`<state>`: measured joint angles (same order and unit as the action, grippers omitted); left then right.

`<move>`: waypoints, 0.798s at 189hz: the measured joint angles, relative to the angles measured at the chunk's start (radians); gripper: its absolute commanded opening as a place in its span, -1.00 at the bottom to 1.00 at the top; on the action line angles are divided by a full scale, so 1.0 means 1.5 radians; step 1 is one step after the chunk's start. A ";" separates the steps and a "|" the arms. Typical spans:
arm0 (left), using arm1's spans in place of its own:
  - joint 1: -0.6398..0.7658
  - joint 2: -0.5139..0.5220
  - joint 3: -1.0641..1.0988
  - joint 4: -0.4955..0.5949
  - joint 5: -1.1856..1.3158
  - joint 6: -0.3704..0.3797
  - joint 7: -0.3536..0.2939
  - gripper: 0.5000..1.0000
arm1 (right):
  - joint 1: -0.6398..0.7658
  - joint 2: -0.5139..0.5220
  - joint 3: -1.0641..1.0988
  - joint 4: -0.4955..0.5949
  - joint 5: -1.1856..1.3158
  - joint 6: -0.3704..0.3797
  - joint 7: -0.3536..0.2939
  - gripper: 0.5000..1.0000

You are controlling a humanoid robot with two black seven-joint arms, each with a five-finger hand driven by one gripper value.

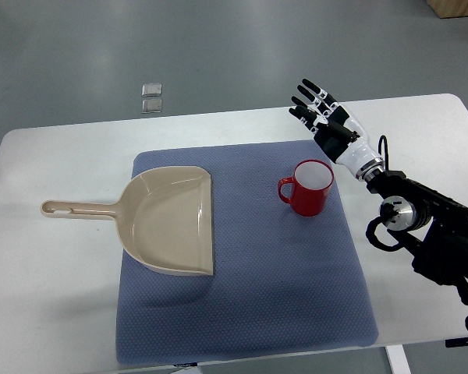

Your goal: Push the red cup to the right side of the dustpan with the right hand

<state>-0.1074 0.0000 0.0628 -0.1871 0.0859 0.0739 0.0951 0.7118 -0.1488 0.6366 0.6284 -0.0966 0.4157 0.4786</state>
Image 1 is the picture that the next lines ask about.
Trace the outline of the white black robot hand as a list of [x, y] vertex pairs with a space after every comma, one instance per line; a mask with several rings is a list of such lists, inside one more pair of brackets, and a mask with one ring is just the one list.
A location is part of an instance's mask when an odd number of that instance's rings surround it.
[[293, 96], [289, 113], [313, 134], [330, 161], [365, 182], [386, 171], [384, 158], [371, 147], [366, 130], [347, 108], [308, 79], [297, 90], [306, 100]]

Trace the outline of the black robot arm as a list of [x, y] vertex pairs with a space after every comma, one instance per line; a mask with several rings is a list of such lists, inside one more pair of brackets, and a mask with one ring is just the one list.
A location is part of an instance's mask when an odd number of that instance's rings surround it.
[[365, 181], [383, 201], [367, 225], [367, 240], [385, 252], [406, 249], [416, 273], [455, 287], [468, 305], [468, 207], [390, 169], [386, 136], [378, 150], [381, 163]]

